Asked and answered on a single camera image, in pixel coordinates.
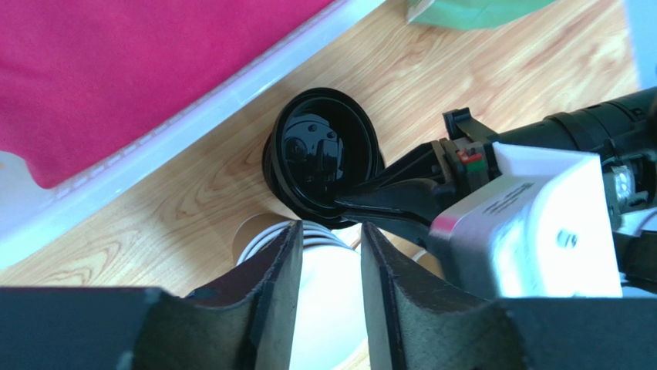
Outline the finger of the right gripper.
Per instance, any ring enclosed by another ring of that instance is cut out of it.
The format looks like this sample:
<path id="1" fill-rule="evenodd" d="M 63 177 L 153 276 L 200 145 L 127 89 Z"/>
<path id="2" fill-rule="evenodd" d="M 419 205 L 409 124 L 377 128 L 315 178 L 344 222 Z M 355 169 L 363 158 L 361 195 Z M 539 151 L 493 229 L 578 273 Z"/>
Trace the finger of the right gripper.
<path id="1" fill-rule="evenodd" d="M 443 179 L 441 155 L 436 149 L 436 142 L 423 143 L 382 171 L 384 180 L 409 180 L 426 178 Z"/>
<path id="2" fill-rule="evenodd" d="M 457 202 L 457 192 L 452 185 L 411 179 L 344 194 L 335 202 L 346 220 L 370 223 L 418 246 L 430 247 L 431 223 Z"/>

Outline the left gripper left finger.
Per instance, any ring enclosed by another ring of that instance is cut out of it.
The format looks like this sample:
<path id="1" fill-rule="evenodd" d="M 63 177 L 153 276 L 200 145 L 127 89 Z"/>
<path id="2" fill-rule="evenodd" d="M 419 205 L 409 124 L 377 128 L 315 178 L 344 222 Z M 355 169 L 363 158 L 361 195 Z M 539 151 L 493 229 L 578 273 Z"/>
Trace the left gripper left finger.
<path id="1" fill-rule="evenodd" d="M 3 288 L 3 369 L 287 369 L 302 224 L 179 298 L 159 288 Z"/>

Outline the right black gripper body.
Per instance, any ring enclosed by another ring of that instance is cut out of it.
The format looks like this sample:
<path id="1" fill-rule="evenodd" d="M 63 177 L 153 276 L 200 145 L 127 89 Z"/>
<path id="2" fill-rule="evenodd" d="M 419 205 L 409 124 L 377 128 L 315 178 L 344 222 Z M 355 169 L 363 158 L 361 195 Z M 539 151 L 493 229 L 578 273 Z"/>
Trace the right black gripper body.
<path id="1" fill-rule="evenodd" d="M 493 143 L 499 134 L 475 119 L 469 108 L 443 114 L 448 133 L 439 140 L 446 164 L 440 187 L 442 206 L 452 206 L 499 176 Z"/>

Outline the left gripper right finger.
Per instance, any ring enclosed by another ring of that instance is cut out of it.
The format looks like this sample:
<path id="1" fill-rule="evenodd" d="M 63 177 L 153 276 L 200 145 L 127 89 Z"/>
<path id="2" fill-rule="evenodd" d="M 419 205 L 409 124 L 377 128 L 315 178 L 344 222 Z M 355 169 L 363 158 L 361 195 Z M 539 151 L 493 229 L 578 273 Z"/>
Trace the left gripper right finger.
<path id="1" fill-rule="evenodd" d="M 654 369 L 654 298 L 478 298 L 362 226 L 374 369 Z"/>

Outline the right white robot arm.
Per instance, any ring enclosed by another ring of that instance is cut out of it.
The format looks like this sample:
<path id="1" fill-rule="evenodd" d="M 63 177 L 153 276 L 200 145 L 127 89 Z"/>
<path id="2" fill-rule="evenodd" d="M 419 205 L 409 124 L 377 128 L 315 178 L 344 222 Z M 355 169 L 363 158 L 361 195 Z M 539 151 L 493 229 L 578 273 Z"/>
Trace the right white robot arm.
<path id="1" fill-rule="evenodd" d="M 656 205 L 656 91 L 644 89 L 537 123 L 496 133 L 467 108 L 444 114 L 448 136 L 424 143 L 371 180 L 335 198 L 345 217 L 390 225 L 410 236 L 440 212 L 498 178 L 494 144 L 596 153 L 601 158 L 605 207 L 613 230 L 633 211 Z"/>

